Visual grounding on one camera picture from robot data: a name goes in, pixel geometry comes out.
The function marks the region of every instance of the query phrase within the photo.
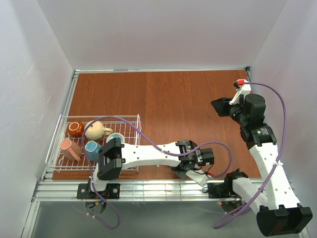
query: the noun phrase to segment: red button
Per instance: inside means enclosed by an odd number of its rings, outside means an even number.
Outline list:
[[[242,86],[243,84],[244,84],[244,80],[238,80],[238,83],[237,83],[238,86]]]

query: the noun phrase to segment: gray floor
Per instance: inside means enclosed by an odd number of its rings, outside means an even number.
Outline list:
[[[76,211],[84,211],[82,202],[42,202],[32,238],[261,238],[253,212],[243,215],[226,227],[214,230],[222,212],[215,202],[114,203],[121,214],[121,225],[108,230],[97,220]],[[115,214],[107,207],[101,217],[115,225]],[[279,238],[297,238],[297,235]]]

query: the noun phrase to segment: white mug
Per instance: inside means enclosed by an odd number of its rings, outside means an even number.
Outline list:
[[[110,135],[113,133],[113,130],[110,128],[104,127],[102,122],[97,121],[90,125],[90,127],[86,130],[85,136],[89,140],[94,140],[94,141],[100,141],[103,140],[106,135]]]
[[[125,138],[120,133],[112,133],[110,136],[108,136],[106,143],[108,143],[110,140],[112,140],[114,138],[120,138],[121,143],[125,143]]]

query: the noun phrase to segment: white wall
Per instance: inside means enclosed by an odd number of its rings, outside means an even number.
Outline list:
[[[251,79],[274,86],[285,99],[287,138],[282,161],[303,206],[317,215],[317,2],[289,0],[252,65]],[[282,108],[269,90],[253,87],[267,103],[267,121],[281,140]],[[316,219],[308,224],[317,234]]]
[[[250,66],[286,0],[38,0],[75,69]]]
[[[0,236],[16,238],[73,69],[36,0],[2,0],[0,22]]]

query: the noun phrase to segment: pink mug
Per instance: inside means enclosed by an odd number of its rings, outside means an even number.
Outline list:
[[[75,141],[70,139],[63,140],[60,143],[60,150],[67,159],[81,162],[80,156],[83,151]]]

